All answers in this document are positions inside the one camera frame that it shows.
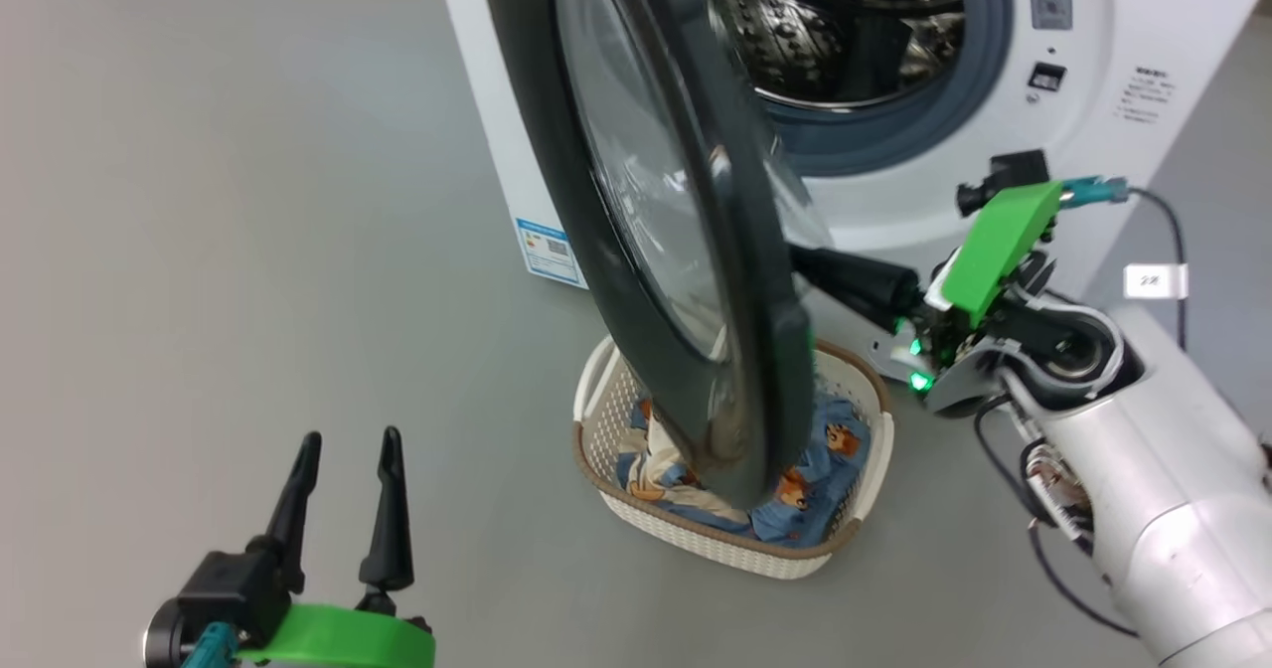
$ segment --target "blue and white sticker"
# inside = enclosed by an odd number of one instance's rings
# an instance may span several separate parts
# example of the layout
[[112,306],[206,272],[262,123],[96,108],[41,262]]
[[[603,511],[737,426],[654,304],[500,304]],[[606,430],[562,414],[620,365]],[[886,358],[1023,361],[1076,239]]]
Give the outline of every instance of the blue and white sticker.
[[522,252],[525,254],[525,265],[532,274],[585,288],[583,276],[579,275],[579,265],[574,260],[574,249],[570,248],[570,240],[562,232],[518,219],[516,233],[520,237]]

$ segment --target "door glass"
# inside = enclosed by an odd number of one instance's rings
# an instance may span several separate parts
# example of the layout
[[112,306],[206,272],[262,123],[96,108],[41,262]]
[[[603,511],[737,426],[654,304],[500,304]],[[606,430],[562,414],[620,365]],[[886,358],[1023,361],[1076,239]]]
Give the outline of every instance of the door glass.
[[702,220],[667,102],[613,0],[557,0],[561,48],[597,182],[650,293],[703,356],[726,351]]

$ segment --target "woven basket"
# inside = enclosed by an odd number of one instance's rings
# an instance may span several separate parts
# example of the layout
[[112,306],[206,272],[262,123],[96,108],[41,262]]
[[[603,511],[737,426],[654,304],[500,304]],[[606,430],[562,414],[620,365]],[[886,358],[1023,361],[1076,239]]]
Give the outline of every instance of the woven basket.
[[626,492],[614,473],[618,442],[627,431],[640,387],[627,363],[604,338],[591,351],[574,397],[574,456],[579,470],[600,492],[605,505],[637,529],[743,571],[773,579],[800,579],[822,567],[846,545],[870,513],[892,459],[893,422],[883,380],[859,356],[818,342],[819,387],[857,406],[870,428],[870,454],[847,499],[831,523],[826,541],[809,548],[786,548],[705,527]]

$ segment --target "white robotic arm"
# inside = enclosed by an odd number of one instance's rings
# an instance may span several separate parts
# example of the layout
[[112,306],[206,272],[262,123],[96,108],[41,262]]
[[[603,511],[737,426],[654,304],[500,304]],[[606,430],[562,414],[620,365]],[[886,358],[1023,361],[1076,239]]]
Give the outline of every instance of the white robotic arm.
[[1124,387],[1052,410],[1020,370],[997,378],[1076,476],[1091,559],[1150,654],[1169,668],[1272,667],[1266,450],[1141,307],[1112,318],[1133,364]]

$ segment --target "washing machine door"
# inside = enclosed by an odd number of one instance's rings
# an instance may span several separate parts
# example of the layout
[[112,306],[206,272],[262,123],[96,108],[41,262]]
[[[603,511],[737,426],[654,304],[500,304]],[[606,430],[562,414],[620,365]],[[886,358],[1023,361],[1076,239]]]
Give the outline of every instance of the washing machine door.
[[812,416],[784,220],[815,246],[826,229],[709,0],[553,6],[593,179],[551,188],[553,202],[655,416],[707,487],[758,505]]

